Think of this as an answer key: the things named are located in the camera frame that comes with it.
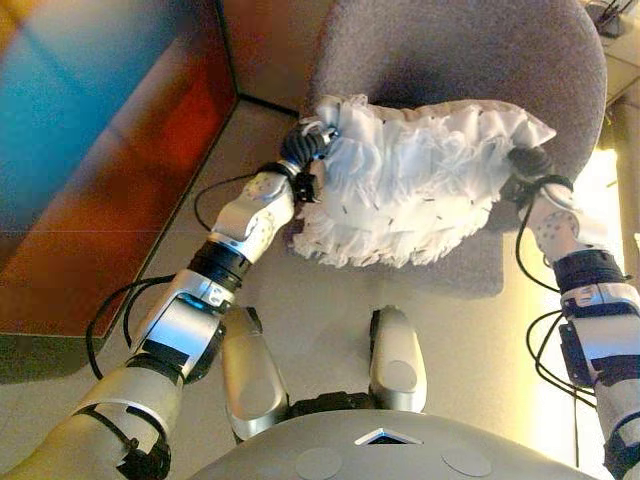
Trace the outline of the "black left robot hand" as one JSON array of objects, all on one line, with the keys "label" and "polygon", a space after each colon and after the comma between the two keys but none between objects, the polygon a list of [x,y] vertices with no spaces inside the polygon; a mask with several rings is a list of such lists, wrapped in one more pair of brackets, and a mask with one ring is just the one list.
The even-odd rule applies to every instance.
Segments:
[{"label": "black left robot hand", "polygon": [[281,157],[295,172],[304,171],[312,161],[323,159],[339,136],[335,126],[318,117],[301,119],[284,137]]}]

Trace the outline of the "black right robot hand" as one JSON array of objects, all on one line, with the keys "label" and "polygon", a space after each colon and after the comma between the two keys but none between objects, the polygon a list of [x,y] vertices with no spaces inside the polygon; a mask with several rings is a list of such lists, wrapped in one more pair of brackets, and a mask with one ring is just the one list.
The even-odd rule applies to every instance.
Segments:
[{"label": "black right robot hand", "polygon": [[507,156],[512,174],[519,180],[533,183],[554,170],[553,162],[541,147],[515,147]]}]

